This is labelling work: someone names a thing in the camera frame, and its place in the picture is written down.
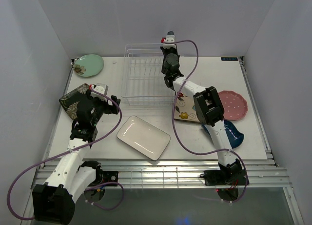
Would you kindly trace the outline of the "dark blue leaf plate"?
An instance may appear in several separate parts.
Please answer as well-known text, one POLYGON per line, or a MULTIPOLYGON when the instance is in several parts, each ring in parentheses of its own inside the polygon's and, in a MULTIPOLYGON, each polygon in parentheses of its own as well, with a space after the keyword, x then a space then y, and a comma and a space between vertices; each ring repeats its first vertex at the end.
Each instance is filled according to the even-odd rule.
MULTIPOLYGON (((239 132, 238 129, 236 128, 236 126, 228 120, 223 120, 221 121, 223 123, 227 138, 229 140, 229 143, 231 145, 232 149, 236 149, 238 147, 241 146, 241 144, 244 141, 244 134, 239 132)), ((203 129, 203 131, 206 133, 206 135, 208 135, 208 137, 211 139, 214 147, 216 148, 216 144, 213 142, 213 138, 208 130, 208 128, 206 127, 206 125, 201 124, 200 125, 203 129)))

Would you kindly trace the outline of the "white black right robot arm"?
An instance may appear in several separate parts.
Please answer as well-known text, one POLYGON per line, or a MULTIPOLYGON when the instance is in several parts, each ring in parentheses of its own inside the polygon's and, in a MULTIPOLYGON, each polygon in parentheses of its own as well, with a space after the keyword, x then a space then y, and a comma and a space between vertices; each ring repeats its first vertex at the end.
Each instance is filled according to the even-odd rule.
POLYGON ((205 88, 189 80, 179 70, 180 56, 175 43, 166 43, 160 47, 163 53, 161 72, 168 88, 176 92, 174 101, 180 93, 193 97, 197 119, 208 130, 214 150, 207 153, 196 153, 189 150, 177 138, 180 145, 189 153, 199 156, 216 153, 218 157, 218 174, 220 184, 244 185, 246 169, 239 156, 233 152, 224 124, 224 108, 215 87, 205 88))

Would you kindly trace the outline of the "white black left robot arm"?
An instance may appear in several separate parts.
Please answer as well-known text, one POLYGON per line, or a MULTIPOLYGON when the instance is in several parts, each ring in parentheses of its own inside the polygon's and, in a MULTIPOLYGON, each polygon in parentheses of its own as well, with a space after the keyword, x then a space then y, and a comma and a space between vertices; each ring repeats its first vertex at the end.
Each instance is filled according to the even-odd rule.
POLYGON ((72 220, 75 204, 89 186, 102 183, 103 173, 96 161, 84 161, 98 130, 103 114, 118 114, 120 99, 91 96, 78 102, 77 117, 71 125, 67 153, 43 184, 35 185, 32 198, 37 221, 67 225, 72 220))

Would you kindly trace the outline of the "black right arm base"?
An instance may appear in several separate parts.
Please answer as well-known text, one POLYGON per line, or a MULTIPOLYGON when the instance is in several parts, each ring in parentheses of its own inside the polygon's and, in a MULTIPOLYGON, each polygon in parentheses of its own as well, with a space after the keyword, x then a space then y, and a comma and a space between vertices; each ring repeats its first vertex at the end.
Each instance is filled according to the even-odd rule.
POLYGON ((221 170, 205 170, 200 174, 200 178, 204 180, 206 186, 216 185, 249 185, 249 180, 246 179, 245 170, 241 170, 234 176, 226 176, 221 170))

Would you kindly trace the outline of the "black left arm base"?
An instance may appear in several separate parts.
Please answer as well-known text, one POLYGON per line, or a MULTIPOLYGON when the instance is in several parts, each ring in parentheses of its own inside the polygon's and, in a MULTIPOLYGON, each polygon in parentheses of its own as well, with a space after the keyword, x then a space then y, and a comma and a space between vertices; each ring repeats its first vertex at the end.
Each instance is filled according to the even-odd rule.
POLYGON ((102 169, 98 169, 96 172, 96 184, 101 183, 110 183, 110 182, 118 182, 118 171, 104 171, 102 169))

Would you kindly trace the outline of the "black floral square plate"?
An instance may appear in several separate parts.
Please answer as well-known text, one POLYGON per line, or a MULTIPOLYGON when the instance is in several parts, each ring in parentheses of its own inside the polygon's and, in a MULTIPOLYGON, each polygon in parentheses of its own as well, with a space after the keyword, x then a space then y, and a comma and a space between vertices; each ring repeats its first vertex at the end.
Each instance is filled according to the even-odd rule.
POLYGON ((72 120, 77 118, 78 110, 81 111, 83 108, 86 108, 91 111, 93 108, 90 100, 89 85, 84 83, 63 95, 59 99, 59 103, 72 120))

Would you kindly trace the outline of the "cream floral square plate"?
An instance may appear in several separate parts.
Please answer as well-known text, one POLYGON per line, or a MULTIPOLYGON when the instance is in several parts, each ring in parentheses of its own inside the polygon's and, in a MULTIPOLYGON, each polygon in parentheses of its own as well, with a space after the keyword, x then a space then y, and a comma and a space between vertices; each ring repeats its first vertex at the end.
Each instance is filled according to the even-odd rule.
POLYGON ((193 97, 188 97, 183 93, 179 93, 175 103, 174 120, 200 123, 196 115, 193 97))

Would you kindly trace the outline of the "mint green round plate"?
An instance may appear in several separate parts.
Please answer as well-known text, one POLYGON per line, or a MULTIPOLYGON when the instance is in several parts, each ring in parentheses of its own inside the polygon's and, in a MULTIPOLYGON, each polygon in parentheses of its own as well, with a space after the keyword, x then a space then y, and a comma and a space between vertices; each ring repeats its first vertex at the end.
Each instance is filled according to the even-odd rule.
POLYGON ((104 68, 104 60, 101 56, 88 54, 78 58, 73 64, 74 72, 81 77, 88 78, 99 74, 104 68))

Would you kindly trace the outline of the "white rectangular plate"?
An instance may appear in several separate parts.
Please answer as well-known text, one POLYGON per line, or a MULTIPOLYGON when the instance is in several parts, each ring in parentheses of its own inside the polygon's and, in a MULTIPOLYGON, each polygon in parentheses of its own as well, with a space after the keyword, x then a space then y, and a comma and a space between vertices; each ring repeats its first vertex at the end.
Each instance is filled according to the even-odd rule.
POLYGON ((131 116, 117 138, 149 159, 156 161, 170 142, 170 135, 137 116, 131 116))

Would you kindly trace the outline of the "black logo label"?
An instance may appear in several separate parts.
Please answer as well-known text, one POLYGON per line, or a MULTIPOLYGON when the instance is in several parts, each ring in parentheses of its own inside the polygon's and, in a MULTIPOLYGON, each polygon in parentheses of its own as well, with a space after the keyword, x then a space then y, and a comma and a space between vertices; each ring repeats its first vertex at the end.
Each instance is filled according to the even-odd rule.
POLYGON ((237 57, 221 57, 222 61, 238 61, 237 57))

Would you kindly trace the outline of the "pink polka dot plate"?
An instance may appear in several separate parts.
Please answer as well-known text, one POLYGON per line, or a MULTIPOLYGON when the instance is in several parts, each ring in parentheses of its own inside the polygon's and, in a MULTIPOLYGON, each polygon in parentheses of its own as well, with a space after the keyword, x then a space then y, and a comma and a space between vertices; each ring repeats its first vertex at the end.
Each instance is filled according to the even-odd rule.
POLYGON ((238 121, 246 116, 248 105, 240 94, 231 90, 223 90, 218 94, 224 108, 224 119, 238 121))

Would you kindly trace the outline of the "aluminium rail frame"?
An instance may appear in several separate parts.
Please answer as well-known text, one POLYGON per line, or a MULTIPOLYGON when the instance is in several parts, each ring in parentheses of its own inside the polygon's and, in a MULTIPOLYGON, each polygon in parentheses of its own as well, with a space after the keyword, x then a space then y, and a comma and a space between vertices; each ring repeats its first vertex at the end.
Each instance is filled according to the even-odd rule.
MULTIPOLYGON (((200 175, 217 170, 216 161, 101 161, 103 170, 118 171, 118 182, 126 189, 204 188, 200 175)), ((291 187, 284 167, 278 167, 271 154, 266 160, 244 162, 250 187, 291 187)))

